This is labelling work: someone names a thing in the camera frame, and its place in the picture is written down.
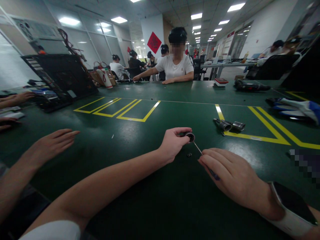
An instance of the ceiling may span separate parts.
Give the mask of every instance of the ceiling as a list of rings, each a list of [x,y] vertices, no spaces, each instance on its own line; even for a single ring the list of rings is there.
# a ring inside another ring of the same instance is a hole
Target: ceiling
[[[132,41],[140,41],[143,38],[140,19],[163,14],[164,20],[173,27],[184,26],[188,33],[188,41],[195,44],[195,37],[201,37],[201,44],[207,43],[211,35],[217,34],[212,43],[232,32],[237,26],[252,17],[266,5],[274,0],[48,0],[73,11],[100,18],[108,22],[112,18],[121,16],[128,20],[119,24],[130,30]],[[238,11],[227,13],[231,5],[246,2]],[[202,18],[191,20],[192,14],[202,13]],[[227,24],[219,25],[220,21],[230,20]],[[201,25],[201,34],[194,36],[192,27]]]

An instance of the watch face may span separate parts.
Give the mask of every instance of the watch face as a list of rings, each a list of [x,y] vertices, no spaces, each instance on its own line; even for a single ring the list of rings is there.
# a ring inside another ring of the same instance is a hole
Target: watch face
[[[318,224],[307,204],[299,194],[277,182],[273,182],[273,186],[281,200],[281,203],[287,209],[313,225]]]

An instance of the sign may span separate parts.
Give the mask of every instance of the sign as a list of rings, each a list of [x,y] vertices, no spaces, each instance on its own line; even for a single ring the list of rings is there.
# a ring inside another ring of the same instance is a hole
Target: sign
[[[154,32],[151,33],[147,46],[153,51],[155,54],[157,53],[159,47],[161,46],[160,39],[156,36]]]

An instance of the desk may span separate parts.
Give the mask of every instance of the desk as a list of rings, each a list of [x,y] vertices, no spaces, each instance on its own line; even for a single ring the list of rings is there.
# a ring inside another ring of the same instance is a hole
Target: desk
[[[255,64],[256,63],[216,63],[211,65],[202,64],[201,68],[212,68],[210,73],[210,78],[209,78],[209,80],[212,80],[212,76],[216,74],[217,68],[219,70],[216,78],[220,78],[222,69],[225,67],[247,67],[247,66],[254,66]]]
[[[210,81],[122,83],[99,91],[50,114],[37,107],[22,110],[26,114],[20,119],[22,125],[0,134],[0,159],[12,166],[39,138],[63,128],[80,130],[74,145],[43,166],[31,182],[41,194],[54,200],[102,168],[157,149],[166,129],[189,126],[200,149],[217,147],[237,153],[264,181],[278,181],[320,209],[319,190],[286,156],[289,149],[302,147],[271,122],[291,146],[258,138],[223,137],[212,121],[219,117],[215,105],[219,104],[226,120],[247,124],[242,134],[274,139],[248,108],[260,106],[302,142],[319,144],[320,135],[314,127],[285,120],[270,110],[265,98],[282,97],[281,94],[272,90],[237,92],[230,83],[225,88],[215,88]],[[126,109],[113,117],[94,114],[100,109],[92,113],[74,111],[91,103],[81,108],[90,112],[115,98],[121,100],[99,113],[113,115],[134,99],[142,99],[123,117],[143,119],[161,102],[145,122],[119,119]],[[254,110],[266,119],[256,107]],[[173,163],[130,188],[97,214],[88,231],[97,239],[290,239],[258,214],[226,197],[197,162],[199,157],[195,146],[187,144]]]

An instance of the white watch strap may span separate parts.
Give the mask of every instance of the white watch strap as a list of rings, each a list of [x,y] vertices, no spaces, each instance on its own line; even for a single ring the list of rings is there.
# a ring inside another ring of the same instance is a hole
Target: white watch strap
[[[307,222],[306,220],[299,217],[290,210],[284,210],[286,212],[286,215],[280,221],[270,221],[264,216],[261,216],[273,225],[275,225],[277,228],[291,236],[303,236],[313,227],[311,223]]]

